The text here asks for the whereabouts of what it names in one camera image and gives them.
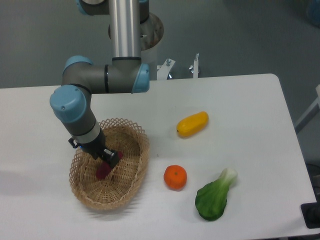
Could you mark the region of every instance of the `metal tube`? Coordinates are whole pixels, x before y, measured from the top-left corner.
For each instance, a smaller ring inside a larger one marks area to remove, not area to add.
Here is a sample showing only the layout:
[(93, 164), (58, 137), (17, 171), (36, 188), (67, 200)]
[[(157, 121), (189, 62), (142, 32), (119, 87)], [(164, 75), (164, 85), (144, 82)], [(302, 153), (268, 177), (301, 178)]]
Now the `metal tube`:
[(109, 0), (112, 56), (141, 57), (139, 0)]

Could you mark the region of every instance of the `yellow toy vegetable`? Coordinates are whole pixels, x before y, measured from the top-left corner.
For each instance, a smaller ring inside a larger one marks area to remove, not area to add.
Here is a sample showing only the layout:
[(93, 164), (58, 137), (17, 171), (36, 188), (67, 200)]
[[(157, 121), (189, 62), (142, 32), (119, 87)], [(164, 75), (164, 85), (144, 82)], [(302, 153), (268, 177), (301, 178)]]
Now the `yellow toy vegetable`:
[(208, 113), (201, 111), (182, 119), (176, 126), (176, 130), (181, 137), (189, 137), (204, 129), (208, 121)]

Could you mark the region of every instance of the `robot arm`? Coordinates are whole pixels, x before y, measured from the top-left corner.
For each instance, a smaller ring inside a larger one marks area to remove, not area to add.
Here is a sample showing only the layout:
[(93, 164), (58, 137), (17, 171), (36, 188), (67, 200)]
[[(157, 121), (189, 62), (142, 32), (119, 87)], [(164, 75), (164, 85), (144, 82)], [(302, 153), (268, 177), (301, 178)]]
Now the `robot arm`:
[(88, 15), (110, 14), (112, 65), (94, 66), (83, 56), (69, 58), (50, 105), (71, 134), (73, 148), (81, 147), (114, 168), (121, 157), (106, 147), (106, 137), (90, 107), (91, 95), (149, 90), (150, 70), (141, 62), (140, 44), (140, 22), (149, 17), (149, 1), (77, 0), (77, 6)]

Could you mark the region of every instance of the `gray floor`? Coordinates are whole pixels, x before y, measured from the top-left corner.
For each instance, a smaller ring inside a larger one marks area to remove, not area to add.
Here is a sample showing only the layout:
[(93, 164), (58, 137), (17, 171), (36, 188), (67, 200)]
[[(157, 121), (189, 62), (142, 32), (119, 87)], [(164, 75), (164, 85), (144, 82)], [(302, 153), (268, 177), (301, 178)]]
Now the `gray floor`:
[[(165, 28), (158, 64), (172, 58), (173, 76), (189, 78), (199, 53), (201, 77), (273, 73), (295, 122), (320, 84), (320, 28), (307, 22), (302, 2), (150, 0)], [(83, 16), (73, 0), (2, 1), (0, 88), (59, 85), (74, 55), (110, 63), (108, 26), (108, 16)], [(298, 139), (305, 160), (320, 164), (320, 114)]]

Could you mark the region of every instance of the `orange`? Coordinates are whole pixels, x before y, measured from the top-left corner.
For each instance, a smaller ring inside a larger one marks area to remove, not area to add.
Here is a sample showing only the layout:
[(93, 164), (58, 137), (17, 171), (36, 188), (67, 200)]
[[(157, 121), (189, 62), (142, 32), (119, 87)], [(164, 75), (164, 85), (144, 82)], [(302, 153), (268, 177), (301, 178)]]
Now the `orange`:
[(169, 188), (180, 190), (187, 183), (187, 172), (182, 166), (171, 165), (166, 168), (163, 179)]

